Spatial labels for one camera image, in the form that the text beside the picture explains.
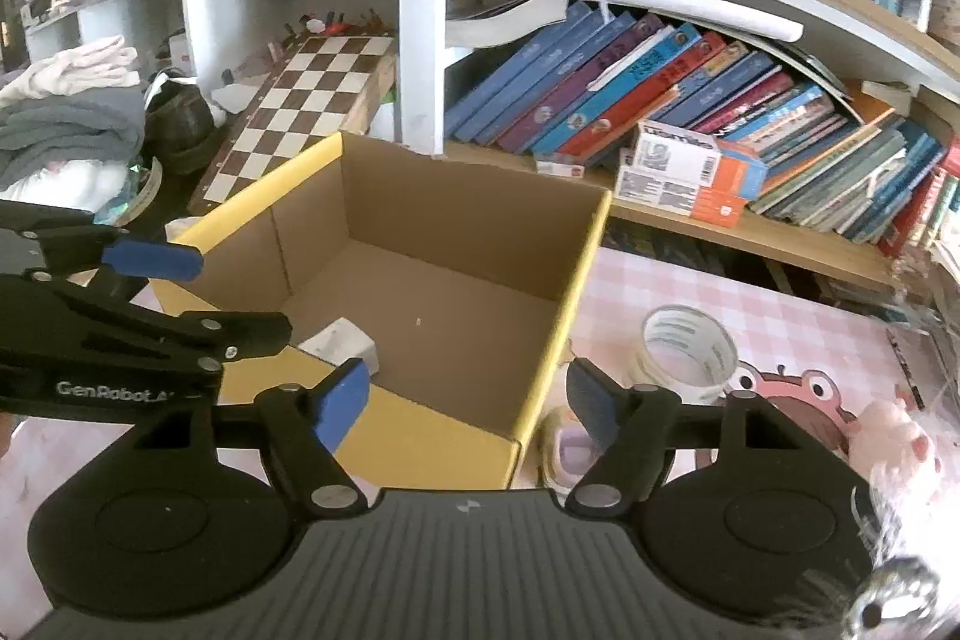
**stack of books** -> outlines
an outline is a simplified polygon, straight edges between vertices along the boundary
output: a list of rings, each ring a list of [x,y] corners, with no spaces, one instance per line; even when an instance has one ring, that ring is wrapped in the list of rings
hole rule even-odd
[[[923,124],[811,64],[746,34],[632,9],[605,18],[578,1],[453,103],[445,128],[613,170],[638,124],[689,129],[751,151],[766,176],[741,196],[759,215],[891,254],[932,242],[960,210],[960,148],[947,156]]]

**purple book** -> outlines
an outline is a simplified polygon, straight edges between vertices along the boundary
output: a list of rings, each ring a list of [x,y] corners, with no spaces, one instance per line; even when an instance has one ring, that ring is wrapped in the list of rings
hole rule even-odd
[[[664,23],[656,15],[644,15],[629,31],[604,47],[597,57],[570,74],[544,95],[542,100],[536,102],[535,107],[523,113],[517,122],[496,140],[498,148],[512,153],[525,152],[553,116],[587,92],[587,85],[663,27]]]

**gray towel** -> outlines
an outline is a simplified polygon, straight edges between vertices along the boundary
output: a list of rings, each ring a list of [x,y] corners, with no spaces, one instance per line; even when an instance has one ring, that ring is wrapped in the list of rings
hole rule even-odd
[[[56,161],[128,162],[143,144],[139,88],[92,88],[0,110],[0,191]]]

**cartoon frog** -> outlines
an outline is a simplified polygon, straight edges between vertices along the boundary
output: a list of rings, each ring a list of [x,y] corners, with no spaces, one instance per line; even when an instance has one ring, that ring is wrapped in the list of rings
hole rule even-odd
[[[784,365],[774,373],[739,362],[728,387],[755,391],[829,450],[847,453],[847,425],[856,415],[843,409],[840,389],[826,372],[808,369],[794,377],[784,374]]]

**folded towel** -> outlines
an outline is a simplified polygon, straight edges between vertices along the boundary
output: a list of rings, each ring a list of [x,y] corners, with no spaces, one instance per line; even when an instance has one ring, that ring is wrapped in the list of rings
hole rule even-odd
[[[13,82],[0,89],[0,107],[25,98],[77,95],[90,88],[131,88],[140,75],[130,71],[136,50],[124,47],[122,36],[99,39],[32,64]]]
[[[55,161],[126,163],[143,144],[143,95],[93,88],[0,109],[0,191]]]

